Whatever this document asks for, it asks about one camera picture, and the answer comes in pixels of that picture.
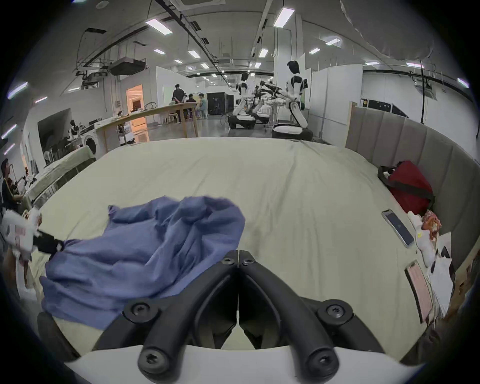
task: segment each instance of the person sitting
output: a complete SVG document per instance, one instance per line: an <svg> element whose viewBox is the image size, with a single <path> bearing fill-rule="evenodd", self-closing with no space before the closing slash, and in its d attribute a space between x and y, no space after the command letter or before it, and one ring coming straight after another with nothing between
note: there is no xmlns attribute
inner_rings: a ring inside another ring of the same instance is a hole
<svg viewBox="0 0 480 384"><path fill-rule="evenodd" d="M190 93L190 94L188 95L188 100L185 101L185 103L196 103L196 102L197 102L197 100L195 100L195 99L193 98L193 94L192 94L192 93ZM189 116L192 116L192 109L191 109L191 108L188 110L188 114L189 114Z"/></svg>
<svg viewBox="0 0 480 384"><path fill-rule="evenodd" d="M208 101L203 93L198 95L200 97L200 112L202 114L202 119L207 118L207 111L208 111Z"/></svg>
<svg viewBox="0 0 480 384"><path fill-rule="evenodd" d="M1 164L1 172L3 175L3 182L1 186L1 194L3 197L3 206L6 209L11 209L19 213L20 202L23 196L14 194L8 185L8 179L10 175L10 165L8 159L5 159Z"/></svg>

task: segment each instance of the table leg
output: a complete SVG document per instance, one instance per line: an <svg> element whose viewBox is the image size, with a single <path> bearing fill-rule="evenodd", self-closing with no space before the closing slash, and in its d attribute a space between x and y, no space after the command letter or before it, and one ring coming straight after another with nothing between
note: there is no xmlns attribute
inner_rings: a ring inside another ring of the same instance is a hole
<svg viewBox="0 0 480 384"><path fill-rule="evenodd" d="M183 115L185 108L180 109L180 121L183 127L183 134L185 135L185 139L188 137L187 135L187 123L185 121L185 116Z"/></svg>
<svg viewBox="0 0 480 384"><path fill-rule="evenodd" d="M195 137L198 137L197 129L197 108L192 108L193 128L195 130Z"/></svg>

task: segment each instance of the red bag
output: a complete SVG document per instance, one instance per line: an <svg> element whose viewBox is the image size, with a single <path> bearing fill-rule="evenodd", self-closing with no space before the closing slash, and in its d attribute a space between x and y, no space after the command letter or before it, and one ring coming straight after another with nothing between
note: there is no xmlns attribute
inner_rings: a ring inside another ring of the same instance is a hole
<svg viewBox="0 0 480 384"><path fill-rule="evenodd" d="M387 179L384 172L391 176ZM435 203L431 185L411 161L402 161L393 168L379 167L378 178L407 213L423 216Z"/></svg>

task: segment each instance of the bed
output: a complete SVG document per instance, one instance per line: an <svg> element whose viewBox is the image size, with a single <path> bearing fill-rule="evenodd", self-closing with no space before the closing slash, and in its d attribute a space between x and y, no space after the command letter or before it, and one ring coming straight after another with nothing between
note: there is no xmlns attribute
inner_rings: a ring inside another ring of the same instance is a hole
<svg viewBox="0 0 480 384"><path fill-rule="evenodd" d="M393 358L400 360L424 332L404 272L415 260L424 268L421 253L415 245L402 245L381 212L390 208L411 233L413 227L377 179L376 167L359 154L254 138L125 146L49 199L41 209L41 229L59 239L93 238L107 225L109 205L127 207L163 195L231 199L246 218L239 249L251 252L300 296L348 302ZM47 261L48 255L33 254L39 300ZM102 333L55 321L80 355L91 351ZM234 332L229 348L243 348L242 336Z"/></svg>
<svg viewBox="0 0 480 384"><path fill-rule="evenodd" d="M94 161L91 149L82 147L49 164L35 176L36 182L25 192L24 206L27 209L40 208L67 181Z"/></svg>

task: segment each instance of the ceiling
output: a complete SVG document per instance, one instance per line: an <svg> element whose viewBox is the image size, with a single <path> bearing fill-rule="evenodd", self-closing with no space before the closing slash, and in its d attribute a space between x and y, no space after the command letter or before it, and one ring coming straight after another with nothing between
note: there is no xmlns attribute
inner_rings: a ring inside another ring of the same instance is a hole
<svg viewBox="0 0 480 384"><path fill-rule="evenodd" d="M169 16L155 0L111 0L103 9L97 9L99 0L86 0L83 3L73 3L70 9L51 26L30 55L25 59L12 84L28 81L28 91L24 91L13 100L4 104L1 111L0 123L14 116L19 125L24 122L33 101L43 96L59 96L69 89L76 79L75 74L79 62L85 63L108 45L117 41L132 31L145 27L145 21L152 18L162 20ZM211 55L234 59L234 65L220 65L221 70L244 71L248 69L250 52L254 38L262 17L267 0L226 0L225 5L201 7L185 11L188 21L196 21L201 30L192 31L198 38L206 37L209 44L205 47ZM306 53L306 67L320 70L329 66L364 63L365 60L378 60L386 68L411 70L405 63L382 55L370 45L359 31L348 21L341 9L339 0L285 0L285 6L295 9L303 19L303 45ZM260 70L273 72L273 58L271 53L275 49L273 23L276 14L283 6L282 0L274 0L267 15L268 22L264 29L261 43L257 48L268 48L266 58L261 59ZM382 20L372 20L382 31L385 25ZM146 60L149 67L160 66L185 74L203 74L205 70L200 63L206 62L211 68L207 56L191 37L175 21L166 21L165 25L173 32L164 36L155 29L148 27L143 32L119 43L107 50L96 61L108 64L124 56L137 60ZM106 30L104 34L85 33L87 28ZM404 37L399 31L395 41L389 44L407 47L408 36ZM331 37L341 40L336 46L327 46L325 43ZM315 55L308 52L313 48L320 48ZM166 55L159 55L154 49L160 49ZM194 49L200 59L194 59L189 53ZM436 71L436 75L450 76L452 79L463 77L463 73L451 55L449 49L439 39L435 38L434 49L425 61L429 71ZM240 82L239 75L231 75L228 81L233 84ZM219 84L220 77L215 79Z"/></svg>

